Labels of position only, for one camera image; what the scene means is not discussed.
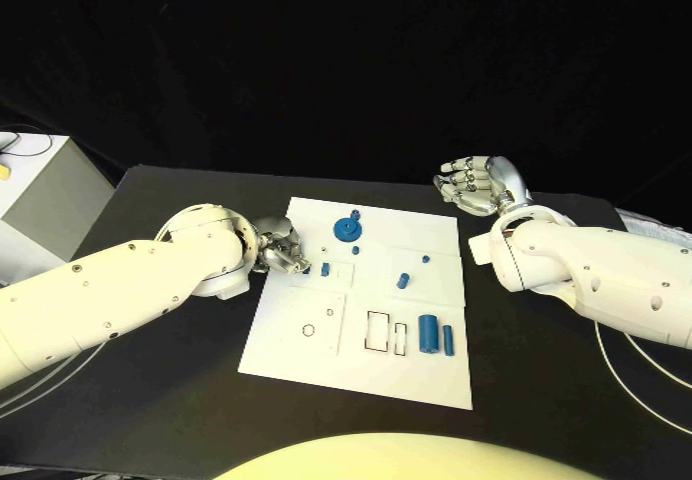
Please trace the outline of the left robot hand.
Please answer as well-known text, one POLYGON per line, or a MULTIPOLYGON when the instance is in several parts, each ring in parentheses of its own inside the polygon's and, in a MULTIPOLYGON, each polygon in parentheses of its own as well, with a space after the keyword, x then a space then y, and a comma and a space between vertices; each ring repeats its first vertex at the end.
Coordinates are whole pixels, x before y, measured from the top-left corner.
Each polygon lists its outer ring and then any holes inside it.
POLYGON ((310 262, 301 253, 300 235, 285 217, 265 217, 255 221, 257 259, 252 271, 270 270, 287 275, 303 273, 310 262))

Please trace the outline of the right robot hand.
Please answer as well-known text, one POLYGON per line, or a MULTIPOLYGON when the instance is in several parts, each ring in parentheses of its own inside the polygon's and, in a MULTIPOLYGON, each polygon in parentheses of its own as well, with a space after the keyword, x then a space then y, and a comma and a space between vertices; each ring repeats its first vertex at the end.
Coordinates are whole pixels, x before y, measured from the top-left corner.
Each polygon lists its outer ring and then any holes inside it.
POLYGON ((432 184, 443 200, 479 217, 502 216, 533 204, 522 175, 503 156, 466 156, 447 162, 432 184))

